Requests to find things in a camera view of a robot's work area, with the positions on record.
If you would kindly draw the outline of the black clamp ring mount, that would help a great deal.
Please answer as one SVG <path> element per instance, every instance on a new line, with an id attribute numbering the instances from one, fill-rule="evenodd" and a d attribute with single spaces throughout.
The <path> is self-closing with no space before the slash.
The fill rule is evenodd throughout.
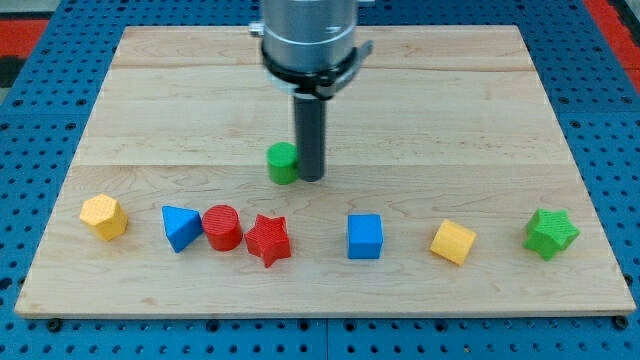
<path id="1" fill-rule="evenodd" d="M 360 47 L 352 47 L 337 65 L 317 72 L 299 72 L 278 64 L 265 52 L 264 46 L 260 48 L 267 78 L 275 87 L 290 96 L 311 100 L 331 100 L 342 91 L 356 78 L 373 49 L 374 42 L 368 40 Z"/>

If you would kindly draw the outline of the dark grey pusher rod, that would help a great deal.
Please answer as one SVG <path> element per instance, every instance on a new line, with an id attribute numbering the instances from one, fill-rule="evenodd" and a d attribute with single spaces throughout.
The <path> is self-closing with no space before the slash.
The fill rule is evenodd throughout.
<path id="1" fill-rule="evenodd" d="M 306 182 L 325 174 L 326 104 L 321 100 L 293 98 L 298 175 Z"/>

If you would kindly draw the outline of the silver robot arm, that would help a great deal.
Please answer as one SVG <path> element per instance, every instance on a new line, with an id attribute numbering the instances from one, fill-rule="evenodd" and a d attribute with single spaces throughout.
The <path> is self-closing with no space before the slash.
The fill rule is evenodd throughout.
<path id="1" fill-rule="evenodd" d="M 373 51 L 357 45 L 356 0 L 263 0 L 249 24 L 260 39 L 262 65 L 292 98 L 298 175 L 306 182 L 326 170 L 326 106 L 349 85 Z"/>

